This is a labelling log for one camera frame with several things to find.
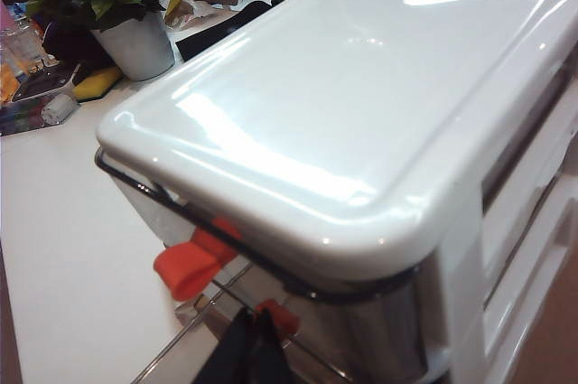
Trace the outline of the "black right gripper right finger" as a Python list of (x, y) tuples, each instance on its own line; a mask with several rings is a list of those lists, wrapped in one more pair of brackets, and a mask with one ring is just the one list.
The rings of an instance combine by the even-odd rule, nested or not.
[(260, 312), (256, 319), (256, 333), (256, 382), (291, 383), (292, 372), (267, 309)]

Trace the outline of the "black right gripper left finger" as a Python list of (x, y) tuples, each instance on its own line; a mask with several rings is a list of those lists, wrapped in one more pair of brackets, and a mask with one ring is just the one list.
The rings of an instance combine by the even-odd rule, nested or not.
[(240, 309), (215, 350), (215, 383), (256, 383), (252, 355), (253, 315)]

